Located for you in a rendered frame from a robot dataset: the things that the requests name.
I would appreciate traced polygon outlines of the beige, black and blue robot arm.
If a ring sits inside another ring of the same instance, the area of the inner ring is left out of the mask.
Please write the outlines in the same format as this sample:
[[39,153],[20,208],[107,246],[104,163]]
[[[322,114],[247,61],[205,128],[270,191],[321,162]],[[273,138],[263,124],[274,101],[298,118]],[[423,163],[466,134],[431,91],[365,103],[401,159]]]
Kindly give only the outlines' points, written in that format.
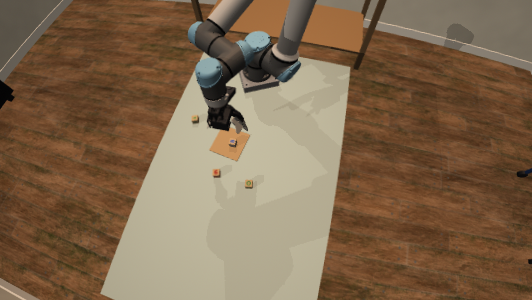
[[252,82],[266,81],[272,75],[285,83],[301,66],[297,50],[317,0],[290,0],[278,43],[273,44],[266,32],[257,31],[233,44],[224,36],[253,1],[222,0],[205,22],[195,22],[189,28],[189,41],[211,57],[197,63],[195,74],[205,102],[212,108],[225,105],[228,97],[230,102],[236,88],[226,83],[242,69]]

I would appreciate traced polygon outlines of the orange flat mat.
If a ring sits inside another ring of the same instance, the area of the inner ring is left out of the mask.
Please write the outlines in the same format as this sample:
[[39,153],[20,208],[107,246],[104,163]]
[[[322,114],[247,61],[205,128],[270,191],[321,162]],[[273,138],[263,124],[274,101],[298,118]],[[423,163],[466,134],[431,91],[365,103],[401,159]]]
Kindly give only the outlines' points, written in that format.
[[[238,161],[249,137],[250,135],[244,132],[237,134],[233,128],[229,128],[229,132],[220,130],[209,150],[232,160]],[[229,146],[228,143],[230,138],[237,139],[236,148]]]

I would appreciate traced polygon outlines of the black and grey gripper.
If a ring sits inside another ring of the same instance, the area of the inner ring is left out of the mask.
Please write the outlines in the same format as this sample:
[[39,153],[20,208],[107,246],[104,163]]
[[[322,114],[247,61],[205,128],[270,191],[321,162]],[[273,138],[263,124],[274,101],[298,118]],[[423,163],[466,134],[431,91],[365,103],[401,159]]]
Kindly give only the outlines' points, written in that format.
[[[207,129],[211,128],[212,126],[213,129],[225,130],[229,132],[229,128],[232,122],[235,125],[235,131],[237,134],[241,132],[242,128],[248,131],[247,125],[242,114],[234,107],[229,105],[228,102],[229,99],[224,106],[219,108],[211,108],[210,106],[208,106],[209,109],[207,117]],[[231,119],[232,116],[233,118]]]

